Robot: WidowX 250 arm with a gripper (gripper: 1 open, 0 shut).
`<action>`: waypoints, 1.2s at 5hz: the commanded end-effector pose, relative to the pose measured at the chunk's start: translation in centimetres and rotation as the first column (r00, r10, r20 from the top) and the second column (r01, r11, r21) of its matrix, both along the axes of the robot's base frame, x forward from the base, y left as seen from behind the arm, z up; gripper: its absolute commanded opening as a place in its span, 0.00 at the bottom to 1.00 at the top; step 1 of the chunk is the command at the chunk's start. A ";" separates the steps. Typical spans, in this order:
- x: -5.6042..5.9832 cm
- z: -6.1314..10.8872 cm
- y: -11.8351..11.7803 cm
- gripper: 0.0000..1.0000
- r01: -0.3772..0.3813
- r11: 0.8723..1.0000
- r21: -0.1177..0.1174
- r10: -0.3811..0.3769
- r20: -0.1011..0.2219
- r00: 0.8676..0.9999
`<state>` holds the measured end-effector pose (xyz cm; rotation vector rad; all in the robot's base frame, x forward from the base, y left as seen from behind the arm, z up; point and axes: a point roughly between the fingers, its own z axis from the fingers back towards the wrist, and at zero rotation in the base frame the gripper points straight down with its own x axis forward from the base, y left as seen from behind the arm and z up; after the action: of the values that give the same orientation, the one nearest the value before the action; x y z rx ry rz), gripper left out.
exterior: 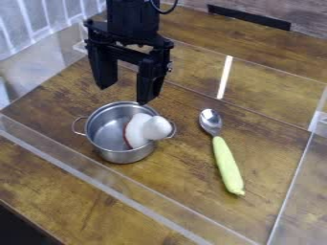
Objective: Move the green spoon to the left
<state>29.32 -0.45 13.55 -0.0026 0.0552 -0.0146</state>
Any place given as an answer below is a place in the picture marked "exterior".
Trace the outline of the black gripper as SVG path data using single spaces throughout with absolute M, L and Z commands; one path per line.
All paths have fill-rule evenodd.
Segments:
M 153 100 L 161 92 L 173 42 L 157 33 L 115 33 L 107 23 L 88 19 L 85 49 L 96 84 L 101 90 L 117 81 L 117 60 L 140 62 L 136 74 L 136 102 Z

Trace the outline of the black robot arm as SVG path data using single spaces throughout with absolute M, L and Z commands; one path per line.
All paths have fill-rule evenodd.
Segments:
M 160 0 L 105 0 L 105 21 L 87 19 L 85 49 L 96 84 L 101 90 L 117 81 L 117 61 L 137 67 L 136 102 L 147 104 L 163 88 L 171 71 L 173 42 L 159 34 Z

